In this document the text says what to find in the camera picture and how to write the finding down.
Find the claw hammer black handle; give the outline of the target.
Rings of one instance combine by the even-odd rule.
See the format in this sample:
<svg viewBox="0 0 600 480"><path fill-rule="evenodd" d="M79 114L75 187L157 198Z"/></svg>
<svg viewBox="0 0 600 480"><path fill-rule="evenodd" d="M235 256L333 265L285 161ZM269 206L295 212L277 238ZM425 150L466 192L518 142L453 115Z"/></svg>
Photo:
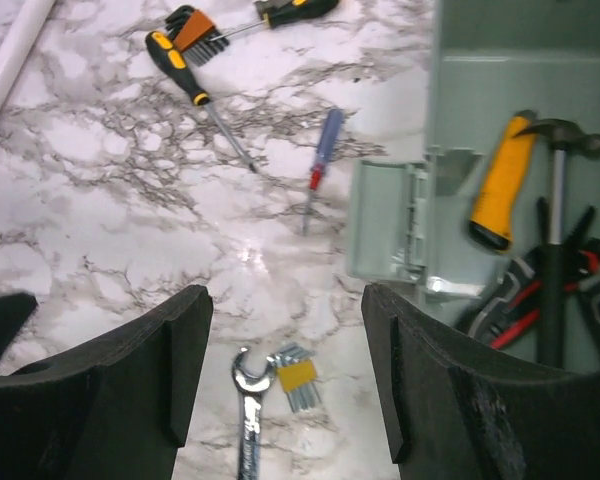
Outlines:
<svg viewBox="0 0 600 480"><path fill-rule="evenodd" d="M571 154L588 159L600 158L600 134L586 133L575 122L556 118L537 119L519 134L544 137L553 155L547 236L542 241L543 290L536 361L560 369L563 367L565 337L566 250L563 245L563 217L567 160Z"/></svg>

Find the small red blue screwdriver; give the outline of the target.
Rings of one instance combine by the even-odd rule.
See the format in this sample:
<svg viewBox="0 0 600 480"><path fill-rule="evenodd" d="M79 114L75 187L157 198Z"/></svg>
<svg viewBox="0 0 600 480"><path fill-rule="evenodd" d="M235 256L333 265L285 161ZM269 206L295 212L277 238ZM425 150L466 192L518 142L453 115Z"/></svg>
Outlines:
<svg viewBox="0 0 600 480"><path fill-rule="evenodd" d="M316 197L318 187L326 175L328 165L331 162L335 144L343 124L343 119L343 112L337 108L333 108L328 112L323 124L310 171L311 175L307 190L308 195L302 217L302 235L308 233L312 203Z"/></svg>

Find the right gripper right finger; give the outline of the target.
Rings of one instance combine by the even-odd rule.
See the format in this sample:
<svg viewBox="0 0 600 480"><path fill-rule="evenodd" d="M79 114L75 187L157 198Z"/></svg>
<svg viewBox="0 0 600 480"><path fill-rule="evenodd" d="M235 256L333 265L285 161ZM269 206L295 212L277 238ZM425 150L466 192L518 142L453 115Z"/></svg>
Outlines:
<svg viewBox="0 0 600 480"><path fill-rule="evenodd" d="M600 479L600 370L493 350L381 284L361 311L402 478Z"/></svg>

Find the yellow handle tool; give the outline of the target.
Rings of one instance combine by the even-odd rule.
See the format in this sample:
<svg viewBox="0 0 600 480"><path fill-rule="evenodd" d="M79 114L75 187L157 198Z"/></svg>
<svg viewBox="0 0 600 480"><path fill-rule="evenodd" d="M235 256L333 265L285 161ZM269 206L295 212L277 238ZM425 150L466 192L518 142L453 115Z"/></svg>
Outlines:
<svg viewBox="0 0 600 480"><path fill-rule="evenodd" d="M491 156L468 223L469 236L496 252L512 244L512 213L531 161L535 134L519 133L537 119L533 110L516 112Z"/></svg>

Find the red black utility knife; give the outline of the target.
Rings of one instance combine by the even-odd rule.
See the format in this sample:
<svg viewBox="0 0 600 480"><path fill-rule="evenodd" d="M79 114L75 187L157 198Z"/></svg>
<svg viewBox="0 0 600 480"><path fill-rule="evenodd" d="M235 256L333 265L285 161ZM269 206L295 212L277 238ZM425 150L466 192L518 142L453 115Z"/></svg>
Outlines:
<svg viewBox="0 0 600 480"><path fill-rule="evenodd" d="M534 280L517 293L513 300L491 322L486 343L501 350L521 338L538 320L543 282Z"/></svg>

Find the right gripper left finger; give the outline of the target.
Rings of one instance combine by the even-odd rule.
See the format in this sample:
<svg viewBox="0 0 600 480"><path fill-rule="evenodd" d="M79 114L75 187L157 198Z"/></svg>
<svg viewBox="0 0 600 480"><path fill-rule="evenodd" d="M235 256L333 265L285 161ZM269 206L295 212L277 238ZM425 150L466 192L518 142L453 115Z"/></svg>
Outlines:
<svg viewBox="0 0 600 480"><path fill-rule="evenodd" d="M141 317L0 375L0 479L168 479L213 314L191 285Z"/></svg>

